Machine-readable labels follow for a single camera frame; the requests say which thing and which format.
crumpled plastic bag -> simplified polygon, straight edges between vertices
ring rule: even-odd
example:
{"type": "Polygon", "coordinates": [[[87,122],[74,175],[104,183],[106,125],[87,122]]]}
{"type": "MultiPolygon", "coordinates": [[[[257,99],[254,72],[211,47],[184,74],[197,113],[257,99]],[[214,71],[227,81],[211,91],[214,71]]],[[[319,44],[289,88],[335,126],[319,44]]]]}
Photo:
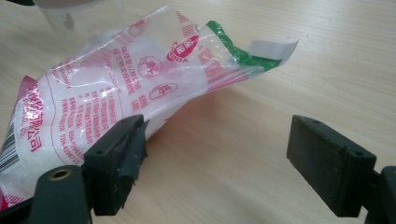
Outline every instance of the crumpled plastic bag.
{"type": "Polygon", "coordinates": [[[244,51],[218,23],[197,28],[162,7],[38,80],[26,77],[0,156],[0,210],[32,197],[49,169],[81,165],[118,120],[143,114],[150,137],[190,99],[280,66],[295,47],[254,41],[244,51]]]}

light wood surface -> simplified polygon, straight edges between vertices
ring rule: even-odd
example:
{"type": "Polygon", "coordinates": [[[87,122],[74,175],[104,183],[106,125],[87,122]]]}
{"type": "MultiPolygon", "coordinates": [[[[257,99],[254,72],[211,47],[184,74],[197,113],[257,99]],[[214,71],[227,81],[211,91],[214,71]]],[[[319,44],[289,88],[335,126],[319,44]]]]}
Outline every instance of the light wood surface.
{"type": "MultiPolygon", "coordinates": [[[[132,21],[170,5],[237,46],[299,39],[290,60],[190,101],[148,140],[125,209],[94,223],[363,223],[336,217],[286,158],[293,114],[396,164],[396,2],[124,1],[132,21]]],[[[0,139],[18,87],[65,58],[37,7],[0,6],[0,139]]]]}

